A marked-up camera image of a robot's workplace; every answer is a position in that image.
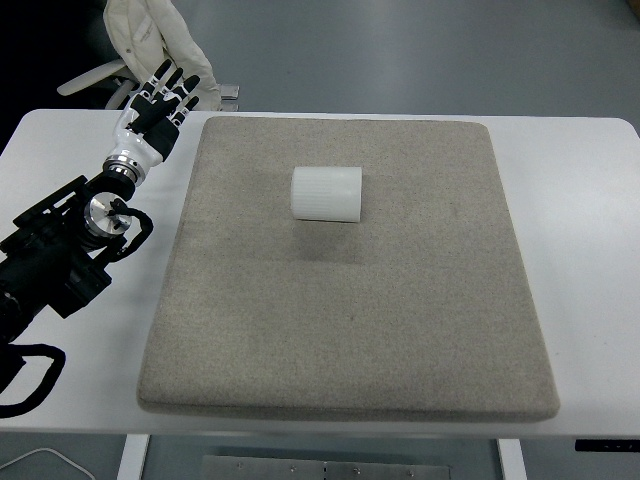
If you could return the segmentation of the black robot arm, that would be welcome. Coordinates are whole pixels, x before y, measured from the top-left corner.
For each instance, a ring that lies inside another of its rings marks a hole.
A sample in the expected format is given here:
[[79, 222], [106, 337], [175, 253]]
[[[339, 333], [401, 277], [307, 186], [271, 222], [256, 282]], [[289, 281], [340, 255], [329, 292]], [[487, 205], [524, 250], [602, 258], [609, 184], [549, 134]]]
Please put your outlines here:
[[93, 179], [79, 176], [15, 218], [1, 243], [1, 342], [19, 337], [45, 307], [66, 318], [111, 283], [110, 263], [149, 238], [153, 222], [127, 202], [141, 166], [109, 157]]

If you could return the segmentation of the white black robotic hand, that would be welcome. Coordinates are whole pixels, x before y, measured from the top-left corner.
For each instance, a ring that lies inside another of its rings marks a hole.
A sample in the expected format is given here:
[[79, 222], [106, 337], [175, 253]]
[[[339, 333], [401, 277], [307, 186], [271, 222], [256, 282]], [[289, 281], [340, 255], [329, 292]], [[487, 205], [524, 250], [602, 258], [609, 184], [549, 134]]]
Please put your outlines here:
[[164, 162], [177, 142], [180, 128], [199, 103], [200, 77], [183, 76], [164, 61], [129, 100], [114, 128], [110, 160], [124, 161], [148, 172]]

